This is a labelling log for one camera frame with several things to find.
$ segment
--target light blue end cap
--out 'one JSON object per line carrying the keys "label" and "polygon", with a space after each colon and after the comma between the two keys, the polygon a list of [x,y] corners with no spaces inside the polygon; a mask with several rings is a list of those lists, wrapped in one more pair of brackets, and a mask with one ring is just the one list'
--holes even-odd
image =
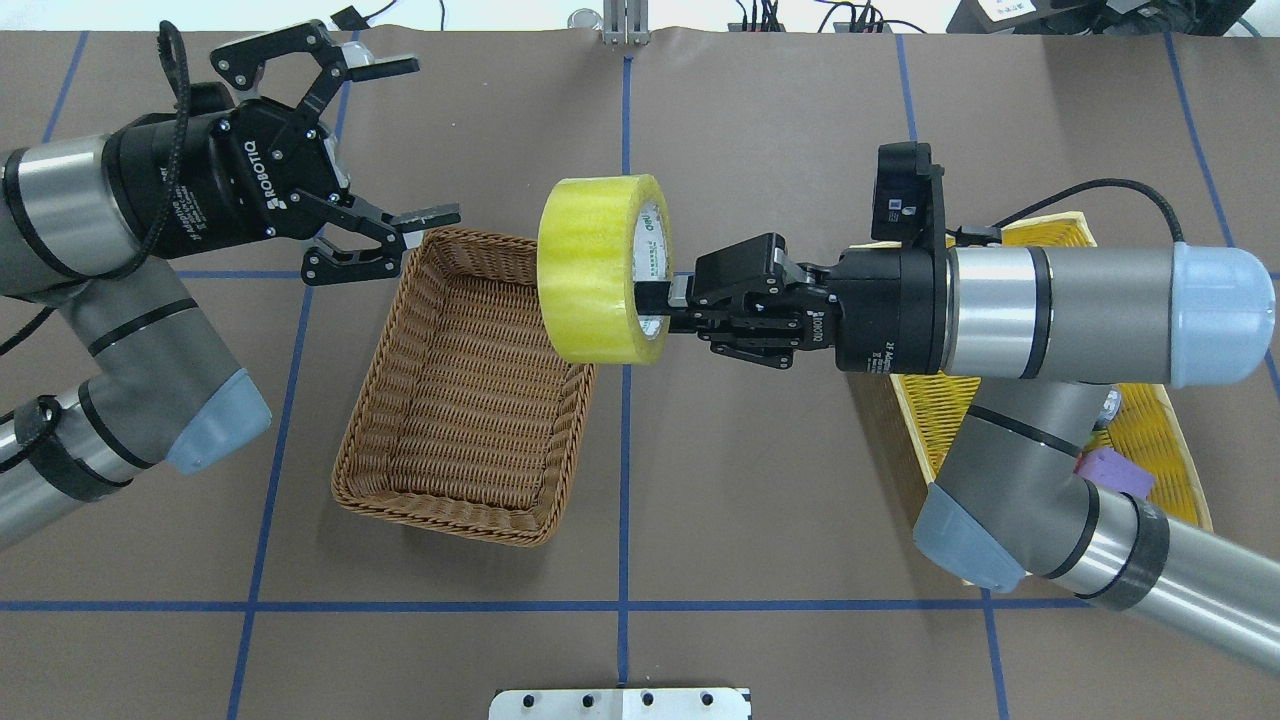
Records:
{"label": "light blue end cap", "polygon": [[996,592],[1012,592],[1027,571],[973,515],[937,484],[929,486],[911,534],[943,570]]}
{"label": "light blue end cap", "polygon": [[271,410],[241,368],[196,413],[165,460],[191,475],[244,447],[270,425]]}
{"label": "light blue end cap", "polygon": [[1276,292],[1262,263],[1236,247],[1174,243],[1170,386],[1243,380],[1266,355]]}

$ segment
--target wicker basket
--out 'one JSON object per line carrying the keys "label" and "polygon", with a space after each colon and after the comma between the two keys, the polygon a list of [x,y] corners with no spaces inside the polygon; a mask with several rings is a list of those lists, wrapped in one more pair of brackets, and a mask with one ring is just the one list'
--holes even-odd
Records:
{"label": "wicker basket", "polygon": [[[1005,228],[1005,245],[1093,246],[1080,213],[1061,213],[1014,223]],[[924,502],[925,484],[933,482],[951,448],[960,421],[978,391],[977,378],[938,375],[860,375],[851,380],[858,402],[895,475],[909,483],[908,501],[914,520]],[[1149,500],[1165,512],[1212,530],[1204,492],[1164,386],[1120,384],[1120,415],[1106,430],[1094,433],[1087,450],[1114,447],[1156,475]]]}
{"label": "wicker basket", "polygon": [[333,473],[348,510],[513,546],[568,502],[595,366],[552,348],[536,242],[444,228],[410,255]]}

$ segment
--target yellow tape roll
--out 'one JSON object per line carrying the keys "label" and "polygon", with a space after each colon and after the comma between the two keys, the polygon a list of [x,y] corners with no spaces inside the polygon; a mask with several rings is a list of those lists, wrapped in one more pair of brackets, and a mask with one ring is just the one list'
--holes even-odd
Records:
{"label": "yellow tape roll", "polygon": [[566,179],[538,228],[538,300],[570,363],[649,364],[667,318],[636,313],[636,281],[672,278],[667,201],[653,176]]}

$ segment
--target brown wicker basket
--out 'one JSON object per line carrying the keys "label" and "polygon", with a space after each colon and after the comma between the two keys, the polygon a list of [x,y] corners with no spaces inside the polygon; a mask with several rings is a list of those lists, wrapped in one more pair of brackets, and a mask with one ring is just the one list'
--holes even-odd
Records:
{"label": "brown wicker basket", "polygon": [[568,502],[595,366],[552,348],[535,241],[443,228],[408,258],[333,496],[393,523],[541,544]]}

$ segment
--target metal bracket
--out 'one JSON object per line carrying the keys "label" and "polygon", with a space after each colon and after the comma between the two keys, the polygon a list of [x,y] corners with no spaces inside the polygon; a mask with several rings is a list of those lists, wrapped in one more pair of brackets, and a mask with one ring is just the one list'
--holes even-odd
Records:
{"label": "metal bracket", "polygon": [[604,0],[605,45],[649,45],[649,0]]}
{"label": "metal bracket", "polygon": [[608,688],[504,691],[489,703],[489,720],[750,720],[745,688]]}

